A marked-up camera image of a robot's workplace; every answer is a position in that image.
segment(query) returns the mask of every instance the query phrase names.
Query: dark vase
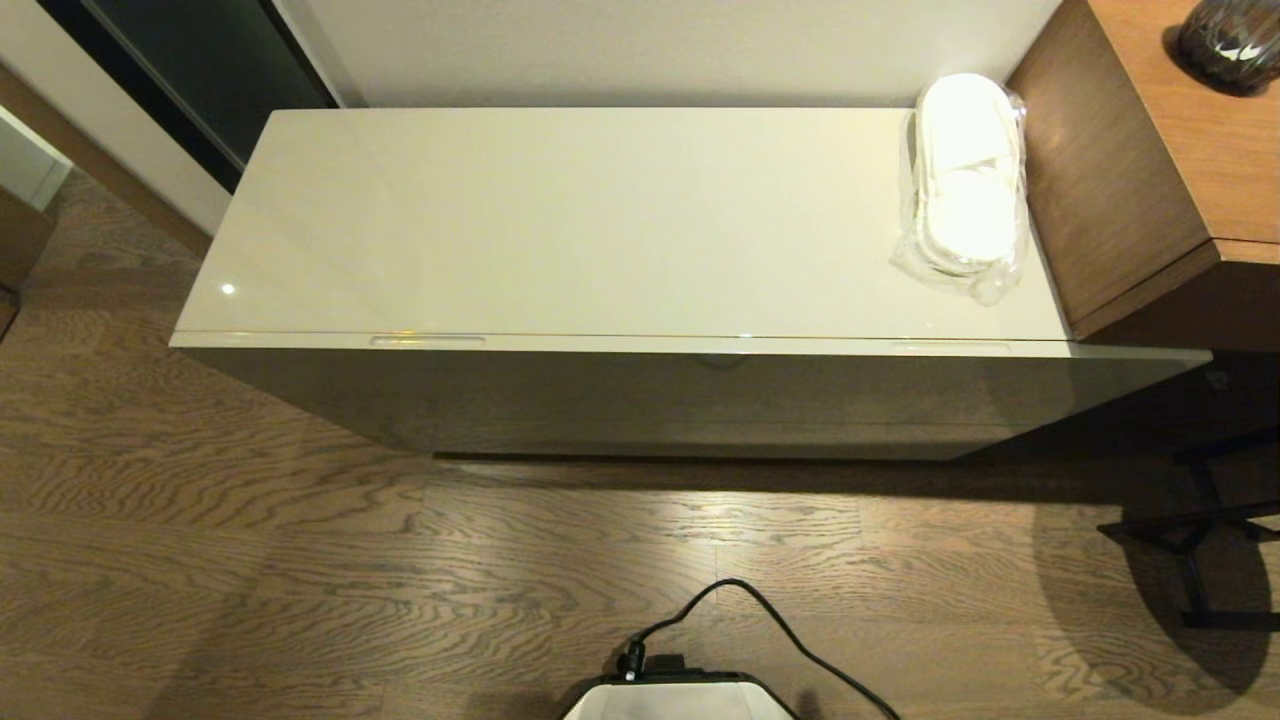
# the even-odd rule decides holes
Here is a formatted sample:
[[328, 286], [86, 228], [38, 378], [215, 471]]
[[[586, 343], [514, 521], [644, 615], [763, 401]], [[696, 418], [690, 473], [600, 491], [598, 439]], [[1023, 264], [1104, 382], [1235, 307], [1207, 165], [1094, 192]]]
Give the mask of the dark vase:
[[1280, 0], [1202, 0], [1178, 33], [1178, 54], [1215, 87], [1261, 91], [1280, 77]]

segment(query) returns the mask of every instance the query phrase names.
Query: black cable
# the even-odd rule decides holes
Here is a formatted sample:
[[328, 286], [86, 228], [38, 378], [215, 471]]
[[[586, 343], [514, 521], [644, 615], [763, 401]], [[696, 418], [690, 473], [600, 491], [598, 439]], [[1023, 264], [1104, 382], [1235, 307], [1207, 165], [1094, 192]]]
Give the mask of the black cable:
[[726, 578], [723, 580], [716, 580], [714, 583], [699, 591], [699, 593], [695, 594], [694, 598], [689, 601], [689, 603], [686, 603], [682, 609], [680, 609], [680, 612], [672, 615], [666, 620], [662, 620], [660, 623], [654, 623], [653, 625], [649, 625], [648, 628], [631, 635], [631, 639], [627, 643], [626, 655], [618, 659], [620, 670], [626, 670], [626, 667], [630, 666], [631, 673], [627, 679], [634, 680], [635, 678], [637, 678], [644, 665], [645, 638], [648, 638], [649, 635], [657, 633], [663, 628], [669, 628], [671, 625], [680, 623], [681, 620], [689, 616], [689, 614], [694, 610], [694, 607], [699, 602], [703, 601], [704, 597], [716, 592], [716, 589], [726, 585], [733, 585], [736, 588], [746, 591], [746, 593], [750, 594], [755, 600], [755, 602], [760, 603], [760, 607], [763, 607], [764, 611], [769, 614], [769, 618], [773, 618], [773, 621], [778, 624], [778, 628], [782, 628], [782, 632], [787, 635], [787, 639], [791, 641], [791, 644], [796, 646], [796, 650], [800, 651], [800, 655], [808, 657], [812, 662], [814, 662], [823, 670], [831, 673], [832, 675], [840, 678], [841, 682], [844, 682], [846, 685], [858, 691], [863, 697], [870, 701], [872, 705], [879, 708], [879, 711], [883, 712], [884, 716], [888, 717], [890, 720], [901, 720], [899, 714], [890, 706], [890, 703], [884, 702], [878, 694], [873, 693], [869, 688], [867, 688], [867, 685], [850, 678], [840, 667], [836, 667], [831, 662], [827, 662], [826, 660], [818, 657], [817, 655], [813, 653], [813, 651], [805, 647], [804, 643], [800, 642], [800, 638], [796, 637], [795, 632], [791, 629], [791, 625], [787, 625], [787, 621], [782, 619], [782, 615], [780, 615], [778, 611], [774, 610], [773, 605], [764, 597], [764, 594], [762, 594], [760, 591], [751, 587], [751, 584], [748, 583], [746, 580], [740, 580], [737, 578]]

